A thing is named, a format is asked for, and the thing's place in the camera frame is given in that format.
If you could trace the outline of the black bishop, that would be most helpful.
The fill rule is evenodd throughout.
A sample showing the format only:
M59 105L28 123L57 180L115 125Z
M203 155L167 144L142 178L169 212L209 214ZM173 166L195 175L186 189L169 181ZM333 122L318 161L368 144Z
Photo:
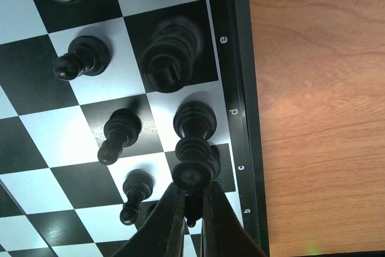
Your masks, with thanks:
M186 224L189 228L193 228L197 221L202 218L203 212L203 192L187 193L185 196L185 212Z

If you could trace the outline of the black king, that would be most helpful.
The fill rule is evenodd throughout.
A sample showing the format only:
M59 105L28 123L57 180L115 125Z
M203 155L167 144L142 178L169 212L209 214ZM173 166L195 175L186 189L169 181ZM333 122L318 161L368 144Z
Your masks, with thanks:
M187 192L202 191L221 170L219 153L208 142L217 128L216 115L203 102L187 102L177 109L173 126L180 137L175 148L179 164L172 171L173 182Z

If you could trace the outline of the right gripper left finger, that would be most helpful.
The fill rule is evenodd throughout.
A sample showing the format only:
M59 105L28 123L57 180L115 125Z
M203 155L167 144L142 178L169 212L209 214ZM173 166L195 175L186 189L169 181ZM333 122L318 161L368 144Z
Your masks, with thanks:
M182 256L184 209L185 191L172 182L141 229L115 255Z

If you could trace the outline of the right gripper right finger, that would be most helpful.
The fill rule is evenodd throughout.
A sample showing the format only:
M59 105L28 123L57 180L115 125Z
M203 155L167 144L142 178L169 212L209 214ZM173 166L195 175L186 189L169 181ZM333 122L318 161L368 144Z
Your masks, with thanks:
M203 256L265 256L240 224L219 181L203 191Z

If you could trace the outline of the black queen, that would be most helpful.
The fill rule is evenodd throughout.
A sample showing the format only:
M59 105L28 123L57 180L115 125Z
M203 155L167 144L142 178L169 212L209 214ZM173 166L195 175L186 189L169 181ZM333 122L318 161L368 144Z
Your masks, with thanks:
M203 48L204 36L195 22L186 16L167 17L157 25L142 54L142 75L155 91L178 91L190 81Z

